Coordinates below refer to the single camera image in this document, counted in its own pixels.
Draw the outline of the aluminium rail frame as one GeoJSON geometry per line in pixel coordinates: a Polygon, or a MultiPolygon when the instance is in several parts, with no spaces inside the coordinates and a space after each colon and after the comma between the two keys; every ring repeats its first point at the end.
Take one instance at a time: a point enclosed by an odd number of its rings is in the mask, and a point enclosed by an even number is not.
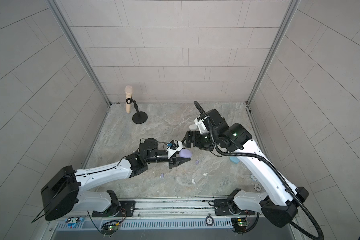
{"type": "Polygon", "coordinates": [[[253,216],[216,216],[208,202],[222,198],[147,198],[136,201],[134,214],[125,218],[94,218],[92,212],[70,213],[50,223],[50,230],[96,231],[109,221],[120,221],[118,230],[172,230],[172,229],[228,229],[233,230],[231,219],[247,219],[248,227],[264,218],[262,213],[253,216]]]}

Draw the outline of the white earbud charging case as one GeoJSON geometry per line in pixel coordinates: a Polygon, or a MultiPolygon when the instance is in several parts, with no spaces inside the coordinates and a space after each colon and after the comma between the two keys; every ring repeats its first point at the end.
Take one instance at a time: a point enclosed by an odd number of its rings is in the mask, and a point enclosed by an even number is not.
{"type": "Polygon", "coordinates": [[[198,127],[197,127],[197,125],[189,125],[189,130],[196,131],[196,130],[198,130],[198,127]]]}

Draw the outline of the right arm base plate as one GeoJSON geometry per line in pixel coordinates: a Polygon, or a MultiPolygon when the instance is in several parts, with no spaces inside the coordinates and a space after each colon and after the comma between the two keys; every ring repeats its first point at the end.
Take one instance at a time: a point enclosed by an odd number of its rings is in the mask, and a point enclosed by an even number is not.
{"type": "Polygon", "coordinates": [[[232,200],[212,200],[208,204],[215,209],[216,216],[253,216],[256,212],[240,210],[232,200]]]}

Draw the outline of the purple earbud charging case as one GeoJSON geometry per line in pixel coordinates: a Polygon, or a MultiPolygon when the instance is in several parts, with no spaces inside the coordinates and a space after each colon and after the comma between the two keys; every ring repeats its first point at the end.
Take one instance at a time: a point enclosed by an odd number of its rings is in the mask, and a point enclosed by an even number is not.
{"type": "Polygon", "coordinates": [[[192,152],[188,149],[182,149],[179,152],[179,156],[181,158],[191,159],[192,158],[192,152]]]}

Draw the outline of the right circuit board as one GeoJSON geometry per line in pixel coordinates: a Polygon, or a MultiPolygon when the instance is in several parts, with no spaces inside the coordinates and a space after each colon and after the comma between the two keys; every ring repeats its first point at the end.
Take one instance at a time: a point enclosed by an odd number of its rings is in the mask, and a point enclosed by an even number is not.
{"type": "Polygon", "coordinates": [[[231,219],[232,226],[235,233],[243,233],[247,230],[248,222],[247,219],[231,219]]]}

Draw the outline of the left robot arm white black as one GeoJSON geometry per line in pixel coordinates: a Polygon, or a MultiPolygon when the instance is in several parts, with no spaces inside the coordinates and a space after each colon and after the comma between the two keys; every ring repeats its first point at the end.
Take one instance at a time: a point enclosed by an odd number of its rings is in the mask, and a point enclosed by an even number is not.
{"type": "Polygon", "coordinates": [[[118,162],[91,169],[74,170],[73,166],[61,168],[41,189],[43,209],[33,219],[44,217],[47,221],[59,219],[70,212],[94,211],[109,216],[117,214],[120,204],[114,191],[90,193],[103,184],[136,177],[148,169],[151,163],[168,163],[176,168],[192,158],[183,143],[173,140],[163,144],[153,138],[141,139],[132,154],[118,162]]]}

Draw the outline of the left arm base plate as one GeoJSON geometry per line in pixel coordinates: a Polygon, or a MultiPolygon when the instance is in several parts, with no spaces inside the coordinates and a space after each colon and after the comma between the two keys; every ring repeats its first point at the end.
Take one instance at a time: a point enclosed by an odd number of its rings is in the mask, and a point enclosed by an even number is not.
{"type": "Polygon", "coordinates": [[[92,211],[91,217],[94,218],[125,218],[132,217],[134,214],[136,206],[136,201],[119,201],[119,204],[116,206],[112,204],[104,212],[92,211]]]}

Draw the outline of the circuit board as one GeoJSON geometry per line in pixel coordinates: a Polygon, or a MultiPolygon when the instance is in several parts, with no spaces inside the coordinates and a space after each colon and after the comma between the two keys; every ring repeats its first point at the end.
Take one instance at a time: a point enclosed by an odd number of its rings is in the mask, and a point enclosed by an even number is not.
{"type": "Polygon", "coordinates": [[[247,230],[248,222],[247,219],[231,219],[232,226],[235,233],[243,233],[247,230]]]}
{"type": "Polygon", "coordinates": [[[120,221],[109,221],[102,225],[103,231],[117,231],[120,226],[120,221]]]}

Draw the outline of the beige microphone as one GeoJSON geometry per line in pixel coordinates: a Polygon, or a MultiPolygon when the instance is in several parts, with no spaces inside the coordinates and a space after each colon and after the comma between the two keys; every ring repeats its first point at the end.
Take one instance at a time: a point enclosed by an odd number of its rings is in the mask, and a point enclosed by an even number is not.
{"type": "Polygon", "coordinates": [[[129,114],[131,112],[131,103],[133,102],[133,100],[132,100],[133,87],[126,86],[125,94],[126,94],[126,112],[129,114]]]}

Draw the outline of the left circuit board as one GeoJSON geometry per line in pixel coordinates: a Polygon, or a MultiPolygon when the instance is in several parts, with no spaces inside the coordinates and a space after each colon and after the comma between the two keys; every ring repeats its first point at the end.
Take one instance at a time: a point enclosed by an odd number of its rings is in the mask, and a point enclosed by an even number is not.
{"type": "Polygon", "coordinates": [[[109,221],[102,225],[103,231],[117,231],[120,226],[120,221],[109,221]]]}

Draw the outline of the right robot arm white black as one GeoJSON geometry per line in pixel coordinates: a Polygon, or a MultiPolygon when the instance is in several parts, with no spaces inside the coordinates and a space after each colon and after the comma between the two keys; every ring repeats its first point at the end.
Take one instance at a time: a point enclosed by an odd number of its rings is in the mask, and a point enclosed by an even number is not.
{"type": "Polygon", "coordinates": [[[276,227],[289,224],[298,213],[298,202],[288,193],[290,187],[301,202],[309,193],[304,187],[297,187],[286,178],[280,179],[280,172],[268,162],[252,135],[241,125],[224,124],[215,128],[217,146],[227,150],[226,156],[237,157],[263,186],[264,194],[250,194],[243,190],[232,192],[229,200],[239,210],[261,212],[276,227]]]}

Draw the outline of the blue earbud charging case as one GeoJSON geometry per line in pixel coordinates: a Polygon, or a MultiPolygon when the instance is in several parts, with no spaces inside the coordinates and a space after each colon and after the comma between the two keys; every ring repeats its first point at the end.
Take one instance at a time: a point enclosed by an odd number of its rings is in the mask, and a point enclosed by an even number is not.
{"type": "Polygon", "coordinates": [[[230,161],[234,164],[238,164],[240,160],[237,157],[230,157],[230,161]]]}

